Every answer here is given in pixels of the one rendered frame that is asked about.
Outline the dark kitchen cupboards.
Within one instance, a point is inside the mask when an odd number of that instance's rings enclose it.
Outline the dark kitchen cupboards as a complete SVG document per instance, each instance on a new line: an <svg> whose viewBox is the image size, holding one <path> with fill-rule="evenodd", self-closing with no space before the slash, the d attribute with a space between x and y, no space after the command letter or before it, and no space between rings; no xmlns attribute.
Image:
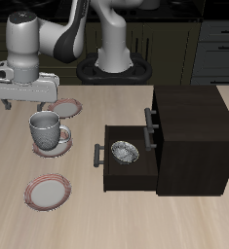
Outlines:
<svg viewBox="0 0 229 249"><path fill-rule="evenodd" d="M210 0L160 0L157 10L118 8L127 23L127 47L152 66L149 85L229 85L229 20L213 19ZM0 0L0 61L7 58L9 14L31 11L67 24L72 0Z"/></svg>

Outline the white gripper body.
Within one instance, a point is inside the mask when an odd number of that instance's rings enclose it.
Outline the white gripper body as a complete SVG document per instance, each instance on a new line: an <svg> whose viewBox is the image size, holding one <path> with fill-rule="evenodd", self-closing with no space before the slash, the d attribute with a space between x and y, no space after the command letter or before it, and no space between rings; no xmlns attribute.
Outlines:
<svg viewBox="0 0 229 249"><path fill-rule="evenodd" d="M0 99L56 102L59 77L51 73L39 73L39 79L29 84L15 84L0 79Z"/></svg>

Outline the red-rimmed white plate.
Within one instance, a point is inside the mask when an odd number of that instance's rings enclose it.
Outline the red-rimmed white plate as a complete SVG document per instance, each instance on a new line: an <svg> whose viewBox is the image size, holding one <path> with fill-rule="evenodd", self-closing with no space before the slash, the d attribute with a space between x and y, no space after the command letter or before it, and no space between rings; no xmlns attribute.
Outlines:
<svg viewBox="0 0 229 249"><path fill-rule="evenodd" d="M51 151L44 151L37 147L35 143L32 144L32 151L39 157L42 158L57 158L67 153L73 145L72 139L69 139L65 143L57 144L57 146Z"/></svg>
<svg viewBox="0 0 229 249"><path fill-rule="evenodd" d="M71 190L71 184L64 176L55 173L44 174L28 183L23 200L35 211L53 211L67 202Z"/></svg>
<svg viewBox="0 0 229 249"><path fill-rule="evenodd" d="M59 99L48 106L48 111L56 112L61 119L70 119L82 111L82 104L73 98Z"/></svg>

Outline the white porcelain mug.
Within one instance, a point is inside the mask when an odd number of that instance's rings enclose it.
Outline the white porcelain mug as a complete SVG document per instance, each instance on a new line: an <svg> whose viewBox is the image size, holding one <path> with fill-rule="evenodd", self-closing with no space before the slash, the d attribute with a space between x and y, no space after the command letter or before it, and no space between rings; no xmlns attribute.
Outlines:
<svg viewBox="0 0 229 249"><path fill-rule="evenodd" d="M71 138L70 129L61 124L59 115L52 111L33 114L29 119L29 128L34 143L43 151L51 151Z"/></svg>

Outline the patterned grey bowl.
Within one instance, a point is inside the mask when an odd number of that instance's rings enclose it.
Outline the patterned grey bowl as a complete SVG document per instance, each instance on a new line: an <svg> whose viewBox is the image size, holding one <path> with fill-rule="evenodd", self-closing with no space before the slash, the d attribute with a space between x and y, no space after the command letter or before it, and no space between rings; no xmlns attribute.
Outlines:
<svg viewBox="0 0 229 249"><path fill-rule="evenodd" d="M138 160L139 151L135 145L127 141L116 141L111 145L111 153L120 164L130 164Z"/></svg>

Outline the dark wooden cabinet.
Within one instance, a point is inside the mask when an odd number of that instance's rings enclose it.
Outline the dark wooden cabinet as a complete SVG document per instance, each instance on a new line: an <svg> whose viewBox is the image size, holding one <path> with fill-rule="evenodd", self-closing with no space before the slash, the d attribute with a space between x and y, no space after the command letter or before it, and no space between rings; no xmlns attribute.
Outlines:
<svg viewBox="0 0 229 249"><path fill-rule="evenodd" d="M152 191L158 196L221 196L229 179L229 111L215 86L156 86L145 126L105 128L95 145L105 191ZM111 145L127 141L137 161L120 164Z"/></svg>

